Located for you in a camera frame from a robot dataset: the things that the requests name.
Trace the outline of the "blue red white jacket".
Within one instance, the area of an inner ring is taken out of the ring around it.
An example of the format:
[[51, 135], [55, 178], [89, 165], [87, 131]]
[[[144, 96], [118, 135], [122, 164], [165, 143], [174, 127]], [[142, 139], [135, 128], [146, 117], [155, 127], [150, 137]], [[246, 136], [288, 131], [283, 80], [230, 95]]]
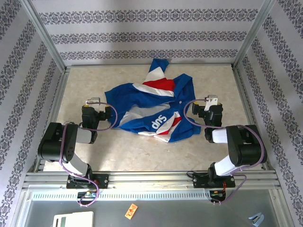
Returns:
[[166, 59], [154, 59], [143, 83], [125, 83], [105, 92], [107, 103], [117, 111], [113, 127], [167, 143], [200, 134], [201, 128], [184, 115], [186, 104], [196, 98], [193, 79], [187, 74], [167, 79], [168, 65]]

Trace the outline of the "grey metal panel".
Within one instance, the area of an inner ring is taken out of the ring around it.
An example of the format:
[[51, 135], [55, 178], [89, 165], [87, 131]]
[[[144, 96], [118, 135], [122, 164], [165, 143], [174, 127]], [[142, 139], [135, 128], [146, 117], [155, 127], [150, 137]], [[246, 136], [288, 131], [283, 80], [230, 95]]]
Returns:
[[[241, 190], [223, 204], [210, 200], [96, 201], [82, 208], [76, 201], [33, 201], [29, 190], [18, 204], [12, 227], [53, 227], [55, 215], [92, 211], [93, 227], [254, 227], [249, 217], [261, 212], [259, 227], [295, 227], [281, 190]], [[131, 204], [138, 206], [131, 220]]]

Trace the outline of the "orange printed card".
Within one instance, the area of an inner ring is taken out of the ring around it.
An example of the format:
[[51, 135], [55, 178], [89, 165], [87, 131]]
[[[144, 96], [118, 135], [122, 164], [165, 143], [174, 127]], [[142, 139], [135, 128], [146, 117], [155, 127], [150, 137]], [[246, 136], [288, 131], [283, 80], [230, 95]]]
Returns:
[[132, 203], [126, 212], [125, 217], [131, 220], [137, 209], [138, 206]]

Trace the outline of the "white box with display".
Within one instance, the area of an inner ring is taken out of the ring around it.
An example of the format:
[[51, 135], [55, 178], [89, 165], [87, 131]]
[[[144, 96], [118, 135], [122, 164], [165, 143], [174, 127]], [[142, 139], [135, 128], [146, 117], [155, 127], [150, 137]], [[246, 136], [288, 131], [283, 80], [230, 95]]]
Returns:
[[55, 215], [53, 227], [93, 227], [92, 211]]

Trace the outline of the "grey blue clip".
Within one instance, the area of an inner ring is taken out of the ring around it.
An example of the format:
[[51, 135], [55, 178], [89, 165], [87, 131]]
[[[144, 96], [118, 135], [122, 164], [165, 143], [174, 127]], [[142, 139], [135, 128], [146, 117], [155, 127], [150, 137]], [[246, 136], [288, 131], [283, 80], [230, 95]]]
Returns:
[[259, 212], [249, 217], [249, 220], [251, 220], [254, 227], [259, 227], [264, 220], [264, 215], [261, 212]]

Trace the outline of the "aluminium table side rail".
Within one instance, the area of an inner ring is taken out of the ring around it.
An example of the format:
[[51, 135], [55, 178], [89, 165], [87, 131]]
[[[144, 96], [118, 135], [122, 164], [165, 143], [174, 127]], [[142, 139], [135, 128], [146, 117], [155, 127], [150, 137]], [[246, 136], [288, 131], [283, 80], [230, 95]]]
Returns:
[[60, 79], [58, 80], [56, 91], [55, 91], [55, 94], [53, 96], [53, 100], [52, 100], [52, 104], [51, 104], [51, 109], [49, 111], [47, 122], [45, 124], [45, 127], [44, 127], [43, 134], [42, 134], [41, 138], [43, 138], [43, 136], [44, 136], [44, 134], [47, 130], [48, 125], [51, 122], [55, 122], [57, 120], [58, 113], [59, 113], [60, 106], [61, 106], [61, 102], [62, 102], [62, 98], [63, 98], [63, 94], [64, 94], [64, 90], [65, 90], [67, 79], [68, 79], [68, 75], [69, 75], [69, 72], [68, 72], [68, 68], [66, 67], [63, 70], [63, 72], [60, 76]]
[[258, 123], [257, 123], [256, 117], [255, 117], [255, 114], [254, 114], [254, 111], [253, 111], [253, 108], [252, 108], [252, 105], [250, 102], [250, 98], [248, 96], [247, 89], [245, 87], [244, 81], [237, 70], [233, 69], [232, 71], [233, 71], [235, 81], [236, 81], [236, 84], [237, 84], [237, 87], [239, 90], [239, 94], [241, 97], [241, 101], [242, 101], [242, 105], [244, 108], [244, 112], [245, 112], [247, 121], [249, 124], [256, 125], [257, 129], [259, 130]]

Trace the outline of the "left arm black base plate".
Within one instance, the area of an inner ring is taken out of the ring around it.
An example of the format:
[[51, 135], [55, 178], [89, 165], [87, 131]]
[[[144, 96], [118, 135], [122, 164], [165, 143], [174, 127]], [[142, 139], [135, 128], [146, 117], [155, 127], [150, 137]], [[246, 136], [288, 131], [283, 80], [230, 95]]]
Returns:
[[[93, 181], [98, 186], [99, 189], [107, 189], [109, 182], [108, 177], [109, 175], [107, 174], [91, 174], [87, 176], [87, 178]], [[88, 180], [69, 175], [67, 179], [66, 188], [92, 190], [95, 189], [96, 186]]]

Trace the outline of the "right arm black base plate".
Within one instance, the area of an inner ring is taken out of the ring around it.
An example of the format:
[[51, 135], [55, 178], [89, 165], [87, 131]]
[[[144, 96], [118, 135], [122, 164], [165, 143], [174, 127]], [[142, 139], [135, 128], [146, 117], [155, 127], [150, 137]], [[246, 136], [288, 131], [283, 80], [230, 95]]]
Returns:
[[204, 188], [204, 189], [235, 188], [235, 181], [232, 176], [193, 174], [193, 187], [194, 188]]

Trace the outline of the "aluminium mounting rail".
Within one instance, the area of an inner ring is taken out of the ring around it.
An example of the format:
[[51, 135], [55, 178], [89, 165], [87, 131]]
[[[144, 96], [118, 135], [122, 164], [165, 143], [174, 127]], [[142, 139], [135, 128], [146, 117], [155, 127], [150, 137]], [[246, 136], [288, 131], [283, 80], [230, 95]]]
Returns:
[[[118, 171], [96, 172], [107, 174], [108, 189], [126, 191], [191, 190], [197, 180], [190, 178], [186, 171]], [[68, 174], [65, 172], [27, 173], [23, 190], [65, 189]], [[241, 189], [281, 189], [274, 170], [248, 170], [234, 176], [235, 185], [243, 183]]]

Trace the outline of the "aluminium frame post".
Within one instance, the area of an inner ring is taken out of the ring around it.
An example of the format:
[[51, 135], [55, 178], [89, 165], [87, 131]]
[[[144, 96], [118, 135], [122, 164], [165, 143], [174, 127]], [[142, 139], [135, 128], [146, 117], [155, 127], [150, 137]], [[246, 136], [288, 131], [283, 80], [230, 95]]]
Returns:
[[244, 58], [246, 52], [248, 51], [250, 45], [252, 44], [253, 40], [255, 39], [258, 31], [260, 30], [262, 24], [264, 23], [265, 19], [267, 18], [271, 8], [273, 7], [276, 0], [264, 0], [260, 10], [258, 11], [255, 20], [250, 27], [243, 44], [241, 45], [239, 51], [236, 54], [236, 58], [232, 64], [232, 70], [236, 71], [239, 67], [242, 59]]
[[35, 9], [33, 3], [31, 0], [19, 0], [22, 7], [26, 11], [27, 15], [29, 16], [29, 19], [32, 21], [33, 25], [36, 28], [36, 31], [38, 32], [41, 40], [46, 45], [48, 51], [50, 52], [50, 55], [54, 59], [56, 65], [58, 66], [60, 72], [65, 72], [66, 65], [58, 52], [57, 48], [55, 47], [55, 44], [53, 40], [51, 39], [51, 36], [49, 35], [47, 29], [45, 28], [45, 25], [42, 22], [42, 19], [40, 18], [37, 10]]

